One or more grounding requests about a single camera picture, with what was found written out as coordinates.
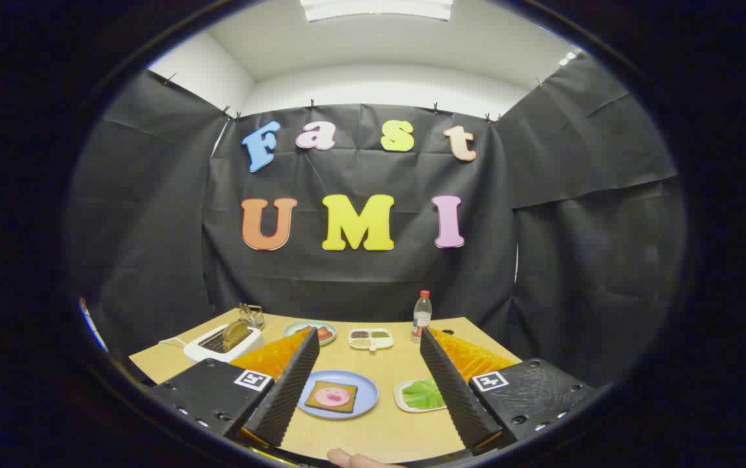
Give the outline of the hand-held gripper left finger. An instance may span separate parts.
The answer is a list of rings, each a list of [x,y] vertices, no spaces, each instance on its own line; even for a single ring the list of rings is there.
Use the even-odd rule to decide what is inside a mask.
[[[150,394],[201,430],[279,447],[319,352],[308,327],[230,363],[203,359]]]

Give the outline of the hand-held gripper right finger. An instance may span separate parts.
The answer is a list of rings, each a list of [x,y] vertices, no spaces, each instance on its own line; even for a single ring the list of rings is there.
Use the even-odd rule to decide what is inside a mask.
[[[545,359],[512,363],[431,327],[422,331],[420,354],[473,455],[554,426],[598,392]]]

